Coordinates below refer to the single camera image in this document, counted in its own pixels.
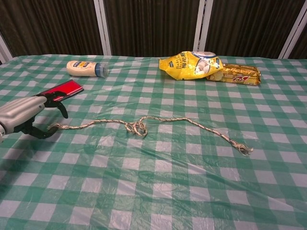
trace rope knot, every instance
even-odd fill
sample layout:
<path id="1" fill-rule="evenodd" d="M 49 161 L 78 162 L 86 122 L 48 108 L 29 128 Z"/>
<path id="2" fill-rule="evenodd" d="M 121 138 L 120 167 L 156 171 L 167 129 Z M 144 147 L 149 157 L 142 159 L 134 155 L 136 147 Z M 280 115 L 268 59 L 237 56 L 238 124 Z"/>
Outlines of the rope knot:
<path id="1" fill-rule="evenodd" d="M 125 124 L 125 128 L 128 132 L 133 134 L 137 134 L 140 137 L 144 137 L 147 135 L 146 125 L 143 122 L 127 122 Z"/>

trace dark curtain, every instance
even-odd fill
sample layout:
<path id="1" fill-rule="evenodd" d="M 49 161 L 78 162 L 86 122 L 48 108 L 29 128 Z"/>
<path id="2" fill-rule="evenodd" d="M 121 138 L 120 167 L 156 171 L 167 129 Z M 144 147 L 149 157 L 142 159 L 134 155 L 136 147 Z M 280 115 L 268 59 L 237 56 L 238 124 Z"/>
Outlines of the dark curtain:
<path id="1" fill-rule="evenodd" d="M 296 45 L 294 46 L 289 58 L 305 59 L 307 58 L 307 24 L 305 25 Z"/>
<path id="2" fill-rule="evenodd" d="M 0 17 L 13 56 L 103 54 L 92 0 L 0 0 Z"/>
<path id="3" fill-rule="evenodd" d="M 305 0 L 214 0 L 206 51 L 277 58 Z"/>
<path id="4" fill-rule="evenodd" d="M 199 0 L 104 0 L 113 55 L 161 57 L 193 49 Z"/>

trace table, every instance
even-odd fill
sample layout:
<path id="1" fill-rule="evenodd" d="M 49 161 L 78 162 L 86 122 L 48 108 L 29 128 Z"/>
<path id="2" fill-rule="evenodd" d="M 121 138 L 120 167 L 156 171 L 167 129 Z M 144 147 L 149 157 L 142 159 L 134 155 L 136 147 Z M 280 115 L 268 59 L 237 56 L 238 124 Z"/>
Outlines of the table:
<path id="1" fill-rule="evenodd" d="M 22 133 L 0 145 L 0 229 L 307 228 L 307 60 L 220 57 L 255 65 L 259 86 L 176 81 L 158 58 L 43 55 L 0 66 L 0 106 L 74 79 L 68 119 L 45 109 L 35 125 L 93 119 L 189 117 L 254 148 L 242 156 L 190 123 L 146 121 L 145 138 L 120 124 Z M 106 78 L 71 77 L 70 60 L 108 62 Z"/>

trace bottle label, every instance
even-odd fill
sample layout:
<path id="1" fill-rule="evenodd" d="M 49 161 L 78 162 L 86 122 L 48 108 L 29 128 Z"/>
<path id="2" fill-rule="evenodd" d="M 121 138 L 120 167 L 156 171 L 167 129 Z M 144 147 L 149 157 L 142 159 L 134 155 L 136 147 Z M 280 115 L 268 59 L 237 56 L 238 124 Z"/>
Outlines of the bottle label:
<path id="1" fill-rule="evenodd" d="M 101 69 L 100 69 L 100 67 L 101 67 L 101 63 L 97 63 L 95 65 L 95 75 L 98 76 L 98 77 L 101 77 Z"/>
<path id="2" fill-rule="evenodd" d="M 86 68 L 90 64 L 88 61 L 77 61 L 73 64 L 73 67 L 76 67 L 78 69 Z"/>

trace yellow snack bag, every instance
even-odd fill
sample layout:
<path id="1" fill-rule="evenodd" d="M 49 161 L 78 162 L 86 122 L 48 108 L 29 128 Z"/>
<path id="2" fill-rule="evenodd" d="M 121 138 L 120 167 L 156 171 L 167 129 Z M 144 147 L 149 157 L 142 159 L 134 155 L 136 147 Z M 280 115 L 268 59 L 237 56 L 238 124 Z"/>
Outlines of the yellow snack bag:
<path id="1" fill-rule="evenodd" d="M 221 60 L 211 52 L 184 51 L 159 60 L 159 68 L 176 80 L 203 78 L 223 68 Z"/>

